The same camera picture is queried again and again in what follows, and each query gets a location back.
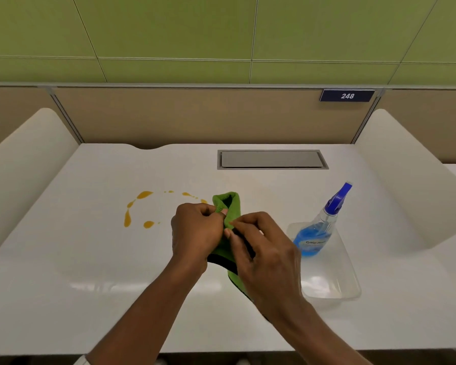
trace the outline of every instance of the beige partition wall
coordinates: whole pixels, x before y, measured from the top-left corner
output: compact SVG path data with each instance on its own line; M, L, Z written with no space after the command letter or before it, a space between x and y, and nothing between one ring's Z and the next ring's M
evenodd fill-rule
M53 109L74 136L61 111L45 89L0 87L0 142L43 107Z
M393 89L377 108L387 110L439 160L456 163L456 90Z
M319 89L57 88L86 142L350 143L369 103L321 103Z

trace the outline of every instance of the green wall tile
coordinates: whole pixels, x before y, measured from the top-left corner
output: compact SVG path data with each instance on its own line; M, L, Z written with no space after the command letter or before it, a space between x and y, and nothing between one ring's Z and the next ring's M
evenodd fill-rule
M95 56L73 0L0 0L0 55Z
M259 0L254 59L396 61L436 0Z
M456 0L439 0L404 61L456 63Z
M456 85L456 64L405 64L395 72L391 85Z
M96 59L0 58L0 82L105 82Z
M101 57L250 59L256 0L76 0Z
M105 60L106 79L116 83L248 83L249 61Z
M383 85L397 64L253 62L251 83Z

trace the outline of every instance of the white sleeve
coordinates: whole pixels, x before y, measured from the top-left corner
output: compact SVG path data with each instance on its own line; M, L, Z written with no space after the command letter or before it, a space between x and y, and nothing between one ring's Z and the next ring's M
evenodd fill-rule
M78 361L76 361L74 363L74 365L90 365L90 363L88 362L88 360L86 360L85 356L81 356Z

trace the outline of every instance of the blue liquid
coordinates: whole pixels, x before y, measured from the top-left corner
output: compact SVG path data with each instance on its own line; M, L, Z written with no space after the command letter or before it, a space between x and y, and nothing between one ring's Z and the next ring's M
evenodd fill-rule
M327 223L316 223L310 225L297 233L294 238L294 244L299 248L300 253L304 257L311 257L316 255L324 247L330 233L326 231Z

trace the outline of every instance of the white partition panel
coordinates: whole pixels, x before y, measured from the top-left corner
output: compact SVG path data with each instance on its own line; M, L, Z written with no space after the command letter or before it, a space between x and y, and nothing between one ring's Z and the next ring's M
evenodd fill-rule
M0 143L0 245L76 148L78 143L48 108Z
M430 247L456 234L456 176L386 110L375 110L356 147Z

